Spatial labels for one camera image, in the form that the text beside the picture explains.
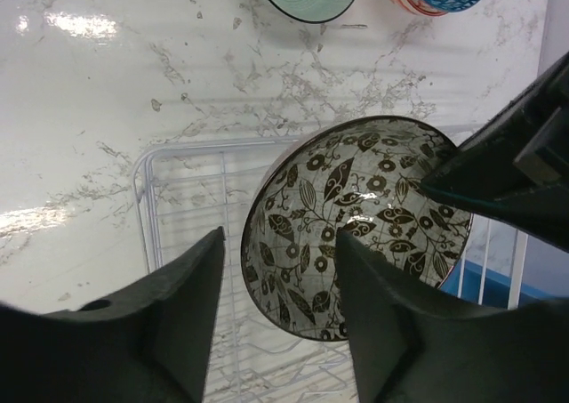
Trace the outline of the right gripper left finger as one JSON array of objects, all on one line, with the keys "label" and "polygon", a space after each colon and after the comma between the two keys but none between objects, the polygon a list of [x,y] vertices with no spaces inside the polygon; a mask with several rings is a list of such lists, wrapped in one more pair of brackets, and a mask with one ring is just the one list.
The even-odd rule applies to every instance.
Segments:
[{"label": "right gripper left finger", "polygon": [[222,229],[78,310],[1,307],[4,402],[199,402],[225,257]]}]

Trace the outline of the white wire dish rack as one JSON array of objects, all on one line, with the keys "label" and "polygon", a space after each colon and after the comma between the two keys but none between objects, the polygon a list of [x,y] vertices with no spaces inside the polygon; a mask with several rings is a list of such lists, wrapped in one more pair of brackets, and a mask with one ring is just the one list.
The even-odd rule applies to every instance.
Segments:
[{"label": "white wire dish rack", "polygon": [[420,193],[420,179],[465,134],[373,117],[139,157],[132,189],[149,270],[209,229],[225,230],[207,401],[357,400],[335,273],[339,229],[466,301],[512,308],[529,299],[521,233]]}]

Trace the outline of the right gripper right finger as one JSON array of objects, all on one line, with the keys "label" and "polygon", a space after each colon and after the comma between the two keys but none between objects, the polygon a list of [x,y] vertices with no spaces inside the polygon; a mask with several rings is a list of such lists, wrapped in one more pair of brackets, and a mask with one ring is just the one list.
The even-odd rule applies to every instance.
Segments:
[{"label": "right gripper right finger", "polygon": [[347,231],[335,244],[362,402],[565,402],[568,301],[467,302],[390,264]]}]

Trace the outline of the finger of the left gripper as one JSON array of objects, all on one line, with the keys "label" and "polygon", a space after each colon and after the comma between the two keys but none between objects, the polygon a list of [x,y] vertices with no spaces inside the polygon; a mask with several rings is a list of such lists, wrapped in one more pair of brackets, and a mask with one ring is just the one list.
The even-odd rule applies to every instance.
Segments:
[{"label": "finger of the left gripper", "polygon": [[568,243],[568,58],[557,60],[421,180],[438,203]]}]

